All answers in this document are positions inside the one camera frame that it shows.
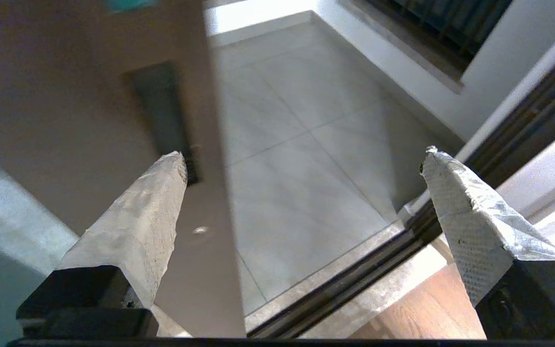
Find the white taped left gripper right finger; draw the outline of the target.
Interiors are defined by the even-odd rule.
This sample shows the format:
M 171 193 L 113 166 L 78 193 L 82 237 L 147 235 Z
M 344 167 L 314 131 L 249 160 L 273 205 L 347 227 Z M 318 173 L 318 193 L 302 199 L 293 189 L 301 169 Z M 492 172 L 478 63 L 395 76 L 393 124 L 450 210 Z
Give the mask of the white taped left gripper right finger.
M 436 147 L 419 171 L 487 338 L 555 338 L 555 246 Z

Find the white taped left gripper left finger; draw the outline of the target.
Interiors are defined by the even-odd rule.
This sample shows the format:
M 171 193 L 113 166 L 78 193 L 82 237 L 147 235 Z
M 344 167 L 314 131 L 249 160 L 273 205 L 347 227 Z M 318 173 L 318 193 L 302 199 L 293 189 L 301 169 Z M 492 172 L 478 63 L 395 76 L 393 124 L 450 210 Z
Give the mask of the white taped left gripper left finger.
M 19 306 L 24 338 L 188 337 L 155 303 L 186 185 L 177 151 L 136 179 Z

